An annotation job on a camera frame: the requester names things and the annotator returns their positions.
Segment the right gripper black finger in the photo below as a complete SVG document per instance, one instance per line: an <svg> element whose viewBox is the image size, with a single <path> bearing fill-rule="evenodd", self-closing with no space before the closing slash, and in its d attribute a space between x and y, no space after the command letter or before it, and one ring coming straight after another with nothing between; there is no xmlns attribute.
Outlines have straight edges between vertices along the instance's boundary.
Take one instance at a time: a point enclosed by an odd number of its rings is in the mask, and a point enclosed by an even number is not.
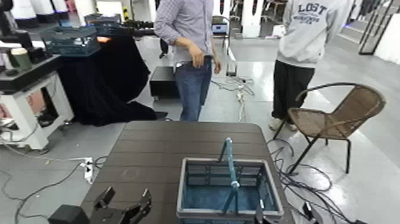
<svg viewBox="0 0 400 224"><path fill-rule="evenodd" d="M323 224L323 218L320 213L309 202L304 202L302 209L308 223Z"/></svg>
<svg viewBox="0 0 400 224"><path fill-rule="evenodd" d="M262 200L259 200L256 212L255 212L255 216L254 216L255 224L268 224L268 220L264 216L263 211L264 210L263 210Z"/></svg>

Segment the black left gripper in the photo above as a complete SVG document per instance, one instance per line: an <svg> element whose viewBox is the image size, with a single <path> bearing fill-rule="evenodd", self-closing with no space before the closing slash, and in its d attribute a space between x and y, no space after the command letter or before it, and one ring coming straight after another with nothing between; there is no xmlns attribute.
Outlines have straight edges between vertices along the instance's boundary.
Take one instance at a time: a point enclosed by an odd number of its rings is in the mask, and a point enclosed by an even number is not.
<svg viewBox="0 0 400 224"><path fill-rule="evenodd" d="M93 202L96 211L92 212L90 224L138 224L151 211L152 196L148 188L136 204L125 210L106 208L114 196L115 190L111 186L97 196Z"/></svg>

